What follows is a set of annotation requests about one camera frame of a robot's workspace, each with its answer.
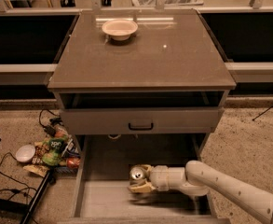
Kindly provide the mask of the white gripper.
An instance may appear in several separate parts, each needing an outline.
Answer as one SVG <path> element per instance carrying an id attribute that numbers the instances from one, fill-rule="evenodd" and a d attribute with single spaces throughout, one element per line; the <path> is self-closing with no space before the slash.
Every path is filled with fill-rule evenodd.
<path id="1" fill-rule="evenodd" d="M 132 193 L 150 193 L 157 191 L 179 190 L 182 191 L 186 184 L 184 167 L 168 167 L 158 165 L 152 168 L 151 165 L 142 164 L 132 167 L 133 178 L 147 178 L 151 183 L 131 185 L 129 190 Z"/>

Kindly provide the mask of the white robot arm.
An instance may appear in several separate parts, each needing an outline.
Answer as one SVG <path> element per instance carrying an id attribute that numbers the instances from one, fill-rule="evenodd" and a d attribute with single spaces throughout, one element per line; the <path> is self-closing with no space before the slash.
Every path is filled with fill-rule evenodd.
<path id="1" fill-rule="evenodd" d="M 130 169 L 132 193 L 178 190 L 187 196 L 204 196 L 213 189 L 262 224 L 273 224 L 273 194 L 221 173 L 201 161 L 185 167 L 138 164 Z"/>

